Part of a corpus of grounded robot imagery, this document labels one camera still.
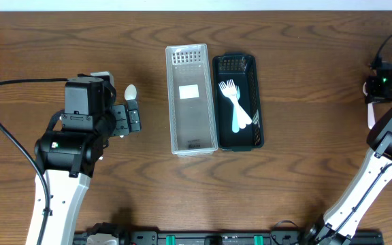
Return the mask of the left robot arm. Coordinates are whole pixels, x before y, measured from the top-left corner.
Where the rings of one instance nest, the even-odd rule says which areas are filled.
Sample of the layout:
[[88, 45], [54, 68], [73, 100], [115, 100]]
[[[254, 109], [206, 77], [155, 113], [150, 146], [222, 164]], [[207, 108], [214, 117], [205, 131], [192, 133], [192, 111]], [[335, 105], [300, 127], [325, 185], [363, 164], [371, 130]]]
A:
[[111, 137], [141, 129], [137, 89], [125, 89], [116, 104], [108, 71], [80, 74], [65, 84], [65, 108], [52, 116], [35, 144], [35, 203], [28, 244], [71, 244], [96, 162]]

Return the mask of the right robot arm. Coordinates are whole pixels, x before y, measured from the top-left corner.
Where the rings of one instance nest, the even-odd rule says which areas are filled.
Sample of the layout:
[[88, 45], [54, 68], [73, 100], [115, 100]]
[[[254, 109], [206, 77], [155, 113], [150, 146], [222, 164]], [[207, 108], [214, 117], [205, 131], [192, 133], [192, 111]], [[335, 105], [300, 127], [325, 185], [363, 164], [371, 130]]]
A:
[[381, 233], [357, 227], [392, 180], [392, 64], [376, 55], [375, 74], [363, 85], [369, 146], [363, 163], [339, 200], [299, 237], [299, 244], [383, 244]]

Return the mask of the white plastic spoon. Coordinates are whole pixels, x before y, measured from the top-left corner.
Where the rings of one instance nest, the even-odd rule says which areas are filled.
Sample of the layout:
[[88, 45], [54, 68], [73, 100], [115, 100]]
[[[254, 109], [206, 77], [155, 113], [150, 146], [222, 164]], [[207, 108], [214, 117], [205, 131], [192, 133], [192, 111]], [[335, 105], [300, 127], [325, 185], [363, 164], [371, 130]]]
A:
[[136, 100], [137, 89], [133, 84], [128, 85], [128, 87], [125, 89], [124, 97], [126, 101]]
[[[363, 84], [363, 94], [367, 97], [368, 92], [366, 90], [366, 82]], [[372, 129], [373, 126], [376, 124], [376, 119], [374, 115], [374, 106], [372, 102], [367, 102], [367, 126], [369, 129]]]

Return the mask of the white plastic fork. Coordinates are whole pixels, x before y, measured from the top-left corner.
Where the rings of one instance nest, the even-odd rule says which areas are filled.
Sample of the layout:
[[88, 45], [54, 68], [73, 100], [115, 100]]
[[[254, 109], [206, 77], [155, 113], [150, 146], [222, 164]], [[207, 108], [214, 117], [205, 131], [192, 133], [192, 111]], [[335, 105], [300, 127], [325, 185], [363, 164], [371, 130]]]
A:
[[235, 82], [230, 79], [226, 82], [219, 82], [218, 85], [223, 96], [230, 99], [233, 104], [233, 111], [237, 118], [239, 128], [246, 128], [247, 125], [250, 125], [252, 123], [252, 119], [239, 103], [238, 90], [237, 86], [235, 85]]
[[226, 81], [226, 85], [227, 97], [231, 100], [234, 108], [236, 109], [240, 128], [244, 129], [248, 124], [248, 115], [244, 111], [243, 107], [239, 104], [239, 100], [236, 98], [236, 85], [232, 79]]
[[[239, 86], [236, 86], [236, 91], [237, 91], [236, 98], [237, 98], [237, 100], [239, 100], [240, 99], [240, 88], [239, 88]], [[237, 112], [236, 112], [235, 108], [233, 108], [233, 117], [232, 117], [232, 123], [231, 123], [231, 130], [234, 133], [238, 133], [239, 130], [240, 130], [240, 126], [239, 126], [239, 123], [238, 123], [238, 116], [237, 116]]]

